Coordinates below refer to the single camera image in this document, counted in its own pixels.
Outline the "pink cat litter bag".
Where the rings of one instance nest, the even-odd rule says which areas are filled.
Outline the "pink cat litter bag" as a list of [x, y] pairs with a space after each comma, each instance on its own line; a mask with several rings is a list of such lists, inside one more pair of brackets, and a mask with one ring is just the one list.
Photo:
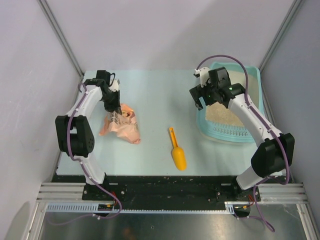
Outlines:
[[107, 113], [99, 135], [105, 136], [109, 133], [115, 133], [118, 138], [137, 145], [141, 142], [137, 116], [127, 104], [121, 103], [120, 108], [120, 113], [115, 111]]

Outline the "yellow plastic litter scoop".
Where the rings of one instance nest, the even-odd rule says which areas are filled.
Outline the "yellow plastic litter scoop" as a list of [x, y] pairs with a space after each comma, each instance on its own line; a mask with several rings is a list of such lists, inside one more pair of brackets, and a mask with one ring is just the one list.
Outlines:
[[175, 164], [175, 167], [179, 171], [185, 171], [187, 169], [187, 161], [186, 161], [184, 150], [178, 145], [174, 128], [170, 127], [168, 131], [169, 131], [169, 135], [172, 143], [171, 155], [172, 155], [172, 159]]

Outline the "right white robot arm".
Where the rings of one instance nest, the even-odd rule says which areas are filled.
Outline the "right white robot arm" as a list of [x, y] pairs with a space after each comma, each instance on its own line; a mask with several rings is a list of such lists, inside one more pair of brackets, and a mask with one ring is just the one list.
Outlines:
[[230, 188], [231, 196], [242, 201], [250, 188], [274, 178], [274, 173], [285, 170], [289, 174], [295, 145], [293, 135], [272, 125], [252, 102], [245, 87], [231, 83], [225, 67], [196, 69], [194, 76], [200, 83], [189, 92], [197, 109], [201, 111], [215, 103], [223, 105], [238, 117], [257, 146], [250, 167], [236, 177], [236, 185]]

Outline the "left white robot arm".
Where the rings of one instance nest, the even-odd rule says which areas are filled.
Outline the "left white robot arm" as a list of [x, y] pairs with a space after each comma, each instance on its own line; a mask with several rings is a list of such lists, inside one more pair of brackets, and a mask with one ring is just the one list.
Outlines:
[[86, 183], [95, 185], [93, 194], [100, 200], [110, 196], [111, 188], [104, 184], [105, 172], [99, 167], [93, 154], [95, 137], [89, 118], [98, 103], [103, 103], [108, 113], [121, 113], [119, 80], [116, 74], [98, 70], [94, 78], [80, 83], [79, 99], [65, 114], [55, 119], [58, 146], [84, 172]]

